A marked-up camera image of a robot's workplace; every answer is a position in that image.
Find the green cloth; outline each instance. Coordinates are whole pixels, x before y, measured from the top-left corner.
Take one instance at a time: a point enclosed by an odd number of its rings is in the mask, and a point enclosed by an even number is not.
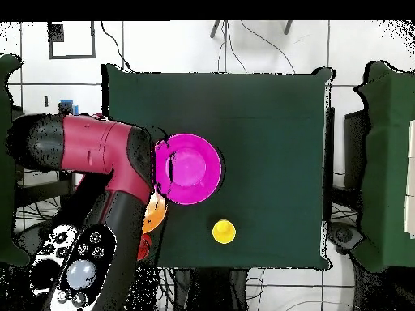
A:
[[[29,263],[29,256],[17,248],[11,239],[15,224],[15,162],[6,153],[7,130],[11,127],[11,95],[7,89],[10,74],[22,62],[10,54],[0,55],[0,262],[16,266]]]
[[[353,254],[369,271],[415,267],[415,240],[404,232],[409,122],[415,119],[415,77],[386,62],[366,67],[357,87],[370,117],[362,180],[361,228],[366,239]]]
[[[157,140],[163,138],[157,128],[168,135],[197,134],[225,159],[223,184],[208,200],[169,203],[158,266],[328,268],[320,241],[330,69],[314,75],[106,70],[115,121],[144,126]],[[227,245],[212,236],[220,219],[237,231]],[[157,243],[161,231],[150,232]]]

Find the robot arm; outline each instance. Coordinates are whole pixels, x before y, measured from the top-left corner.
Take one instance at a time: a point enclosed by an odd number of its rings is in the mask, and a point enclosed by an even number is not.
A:
[[[7,146],[26,168],[112,173],[60,266],[44,311],[122,311],[152,192],[149,133],[84,116],[27,115],[14,121]]]

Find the pink bowl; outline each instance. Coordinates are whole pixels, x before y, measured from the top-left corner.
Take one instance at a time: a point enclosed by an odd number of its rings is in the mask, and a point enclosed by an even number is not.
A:
[[[220,181],[215,148],[194,134],[176,134],[155,147],[156,183],[160,192],[181,205],[209,198]]]

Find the white tile floor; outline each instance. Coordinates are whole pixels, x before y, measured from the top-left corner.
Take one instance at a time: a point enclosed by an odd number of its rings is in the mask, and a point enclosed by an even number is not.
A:
[[[336,108],[334,167],[337,173],[343,173],[344,115],[363,109],[362,100],[353,87],[362,83],[365,66],[372,60],[387,60],[401,70],[413,70],[415,49],[408,40],[409,34],[399,29],[398,23],[378,21],[294,20],[287,36],[283,33],[284,20],[247,20],[244,24],[280,48],[297,73],[311,73],[321,66],[330,66],[336,71],[331,89],[332,106]],[[213,20],[104,22],[104,25],[134,71],[218,71],[223,36],[219,27],[215,38],[209,37]],[[74,35],[77,26],[85,25],[64,22],[68,37]],[[95,22],[96,59],[84,60],[49,60],[46,23],[23,23],[21,27],[20,38],[19,24],[0,23],[0,53],[17,53],[24,61],[23,84],[20,84],[20,70],[9,79],[13,101],[22,104],[27,113],[56,112],[60,100],[73,100],[80,112],[100,113],[100,64],[110,62],[124,66],[117,47],[103,33],[100,23]],[[229,21],[229,30],[228,72],[244,73],[233,55],[232,44],[233,51],[249,73],[293,73],[277,49],[249,32],[240,21]],[[76,37],[77,45],[56,43],[54,51],[78,54],[88,50],[88,33],[83,30]],[[219,70],[224,70],[223,49]],[[45,96],[49,97],[47,108]],[[335,185],[343,185],[341,175],[334,178]],[[327,256],[333,268],[324,272],[251,270],[249,277],[263,277],[265,286],[261,296],[249,300],[250,311],[349,311],[353,303],[352,264],[330,243],[327,243]],[[247,296],[258,295],[261,291],[259,281],[250,279],[248,284]],[[163,308],[165,299],[159,303]]]

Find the wire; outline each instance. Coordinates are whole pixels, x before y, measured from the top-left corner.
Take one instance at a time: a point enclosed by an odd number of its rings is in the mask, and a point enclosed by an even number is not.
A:
[[[243,70],[248,73],[244,67],[244,65],[242,64],[242,62],[239,60],[239,58],[237,58],[237,54],[233,51],[233,47],[232,47],[232,41],[230,39],[230,30],[229,30],[229,22],[227,23],[228,25],[228,34],[229,34],[229,45],[230,45],[230,49],[232,50],[232,53],[234,55],[234,57],[237,59],[237,61],[239,62],[239,64],[242,66]]]
[[[257,297],[261,296],[262,293],[263,293],[263,290],[265,289],[265,285],[263,284],[263,281],[260,278],[248,278],[246,280],[246,283],[248,283],[248,280],[251,280],[251,279],[257,279],[257,280],[259,280],[259,282],[261,283],[261,291],[259,292],[258,295],[252,296],[252,297],[249,297],[249,298],[246,298],[246,300],[253,300],[254,298],[257,298]]]
[[[223,43],[222,43],[222,45],[220,46],[220,49],[219,49],[219,57],[217,58],[217,72],[218,72],[218,73],[219,73],[220,52],[222,51],[222,47],[223,47],[223,46],[224,46],[224,44],[225,44],[224,25],[225,25],[225,21],[223,21],[223,23],[222,23],[222,27],[220,28],[220,30],[222,30],[222,33],[223,33],[223,35],[224,35],[224,42],[223,42]]]
[[[50,215],[45,215],[45,218],[43,218],[43,216],[42,215],[39,215],[39,214],[37,214],[36,212],[30,212],[30,211],[22,211],[22,210],[17,210],[17,212],[20,212],[20,213],[24,213],[24,214],[28,214],[28,215],[37,215],[37,216],[39,216],[39,218],[42,218],[42,219],[52,219],[52,216],[50,216]]]
[[[291,310],[292,308],[295,308],[296,306],[303,305],[303,304],[306,304],[306,303],[320,303],[320,304],[334,304],[334,305],[345,305],[345,306],[352,306],[352,305],[350,305],[350,304],[345,304],[345,303],[336,303],[336,302],[332,302],[332,301],[306,300],[306,301],[302,301],[301,303],[297,303],[297,304],[295,304],[295,305],[293,305],[293,306],[289,307],[289,308],[288,308],[288,309],[286,309],[285,311],[289,311],[289,310]]]
[[[39,209],[39,206],[37,205],[37,202],[35,202],[35,208],[36,208],[36,210],[37,210],[37,212],[39,213],[39,216],[40,216],[41,218],[45,218],[45,219],[46,219],[46,217],[51,218],[51,216],[49,216],[49,215],[45,215],[45,216],[43,216],[43,215],[42,215],[41,210]]]
[[[341,216],[339,216],[339,217],[331,217],[331,220],[333,220],[333,219],[342,219],[342,218],[349,218],[350,220],[353,220],[353,219],[351,219],[350,217],[351,217],[351,216],[354,216],[354,215],[357,215],[357,214],[341,215]]]
[[[268,41],[268,40],[266,40],[265,38],[263,38],[262,36],[260,36],[258,33],[255,33],[255,32],[253,32],[250,28],[248,28],[244,23],[243,23],[243,21],[241,21],[241,23],[242,23],[242,26],[246,29],[246,30],[248,30],[248,31],[250,31],[251,33],[253,33],[254,35],[256,35],[256,36],[258,36],[259,38],[261,38],[262,40],[265,40],[268,44],[270,44],[270,45],[272,45],[274,48],[276,48],[278,51],[280,51],[280,53],[282,53],[283,55],[284,55],[284,57],[285,57],[285,59],[287,60],[287,62],[289,63],[289,65],[291,66],[291,69],[293,70],[293,73],[294,74],[296,74],[296,72],[295,72],[295,70],[294,70],[294,67],[293,67],[293,65],[291,64],[291,62],[289,61],[289,58],[287,58],[287,56],[285,56],[285,53],[283,53],[282,52],[282,50],[280,49],[280,48],[278,48],[277,46],[275,46],[273,43],[271,43],[270,41]]]
[[[58,202],[56,201],[56,198],[53,198],[53,202],[55,203],[55,205],[56,205],[56,207],[58,208],[58,209],[60,209],[61,207],[58,205]]]
[[[111,38],[111,39],[113,40],[113,42],[115,43],[115,46],[117,46],[118,55],[119,55],[119,56],[120,56],[120,58],[124,61],[124,63],[126,64],[126,67],[127,67],[129,70],[131,70],[133,73],[135,73],[135,72],[131,69],[130,63],[128,63],[128,62],[126,61],[126,59],[125,59],[125,58],[122,56],[122,54],[120,53],[120,47],[118,46],[118,43],[117,43],[117,41],[115,40],[115,38],[114,38],[114,37],[112,37],[109,33],[107,33],[107,31],[104,29],[104,23],[102,23],[101,21],[100,21],[100,23],[101,23],[102,31],[104,32],[104,34],[105,34],[105,35],[107,35],[109,38]]]
[[[165,278],[163,279],[161,276],[160,276],[160,280],[163,280],[164,282],[165,282],[165,290],[163,289],[163,287],[161,286],[161,284],[159,285],[160,286],[160,288],[161,288],[161,291],[165,294],[165,296],[166,296],[166,310],[165,311],[167,311],[167,308],[168,308],[168,306],[169,306],[169,302],[171,303],[171,305],[174,307],[174,306],[177,306],[177,307],[179,307],[180,309],[184,309],[184,307],[183,306],[181,306],[180,304],[178,304],[178,303],[176,303],[174,300],[172,300],[172,298],[170,297],[170,294],[169,294],[169,292],[173,295],[173,293],[172,293],[172,291],[170,290],[170,287],[169,287],[169,284],[167,283],[167,274],[166,274],[166,270],[163,268],[162,269],[163,270],[163,274],[165,275]]]
[[[356,221],[350,218],[352,215],[347,215],[346,212],[342,211],[338,207],[335,207],[334,205],[332,205],[332,207],[334,207],[336,210],[338,210],[339,212],[341,212],[344,215],[344,217],[342,217],[342,218],[349,218],[349,220],[351,220],[354,224],[356,224]]]
[[[24,217],[18,217],[18,216],[16,216],[16,219],[27,219],[27,220],[39,220],[39,221],[42,221],[42,218],[32,218],[32,217],[26,217],[26,216],[24,216]]]
[[[58,206],[58,209],[60,208],[60,206],[56,203],[56,201],[55,201],[55,204],[53,204],[52,202],[50,202],[49,200],[43,200],[42,202],[47,202],[48,204],[50,204],[50,205],[53,205],[54,207],[55,206]]]
[[[261,283],[263,284],[263,277],[265,276],[265,269],[263,269],[263,273],[261,275]],[[258,302],[258,308],[257,311],[259,311],[259,306],[261,305],[261,299],[263,297],[263,293],[259,293],[259,302]]]

